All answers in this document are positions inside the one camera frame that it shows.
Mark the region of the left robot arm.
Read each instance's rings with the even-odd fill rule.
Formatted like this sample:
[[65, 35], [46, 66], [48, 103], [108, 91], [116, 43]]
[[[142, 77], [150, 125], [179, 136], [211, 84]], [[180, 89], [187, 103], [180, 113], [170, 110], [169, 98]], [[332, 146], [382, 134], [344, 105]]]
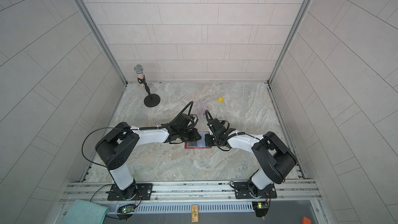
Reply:
[[198, 117], [195, 114], [181, 114], [172, 122], [156, 127], [138, 128], [121, 122], [100, 140], [95, 150], [120, 190], [132, 188], [135, 180], [127, 160], [136, 146], [151, 143], [193, 142], [201, 139], [195, 128]]

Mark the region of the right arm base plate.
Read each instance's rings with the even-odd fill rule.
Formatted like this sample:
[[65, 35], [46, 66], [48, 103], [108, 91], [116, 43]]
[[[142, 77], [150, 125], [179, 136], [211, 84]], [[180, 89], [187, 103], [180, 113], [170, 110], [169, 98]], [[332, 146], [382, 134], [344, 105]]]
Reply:
[[277, 193], [274, 184], [267, 185], [264, 189], [258, 189], [248, 181], [230, 181], [229, 185], [234, 189], [236, 199], [276, 199]]

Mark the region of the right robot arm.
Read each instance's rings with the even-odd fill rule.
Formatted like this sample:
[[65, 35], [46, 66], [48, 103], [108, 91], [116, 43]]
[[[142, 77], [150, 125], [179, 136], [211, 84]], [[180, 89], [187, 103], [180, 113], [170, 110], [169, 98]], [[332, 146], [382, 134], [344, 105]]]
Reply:
[[248, 181], [253, 195], [272, 183], [281, 184], [296, 166], [296, 156], [274, 132], [253, 135], [228, 128], [225, 123], [208, 119], [208, 140], [213, 146], [241, 149], [255, 156], [261, 168]]

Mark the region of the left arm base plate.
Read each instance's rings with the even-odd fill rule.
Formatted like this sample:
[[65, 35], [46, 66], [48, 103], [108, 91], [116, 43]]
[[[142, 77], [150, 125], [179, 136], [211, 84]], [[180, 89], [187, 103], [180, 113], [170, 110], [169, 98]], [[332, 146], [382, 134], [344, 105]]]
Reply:
[[134, 183], [125, 190], [121, 190], [116, 184], [111, 186], [108, 194], [108, 201], [130, 201], [130, 200], [150, 200], [153, 184], [150, 183]]

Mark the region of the red leather card holder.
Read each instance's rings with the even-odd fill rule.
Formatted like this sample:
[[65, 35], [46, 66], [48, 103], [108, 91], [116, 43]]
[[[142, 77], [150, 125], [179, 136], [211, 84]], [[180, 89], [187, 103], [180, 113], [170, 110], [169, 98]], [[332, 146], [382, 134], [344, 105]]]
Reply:
[[205, 138], [206, 135], [208, 135], [209, 132], [199, 132], [199, 135], [201, 136], [201, 139], [198, 141], [190, 141], [185, 143], [184, 148], [185, 149], [209, 149], [211, 146], [206, 144]]

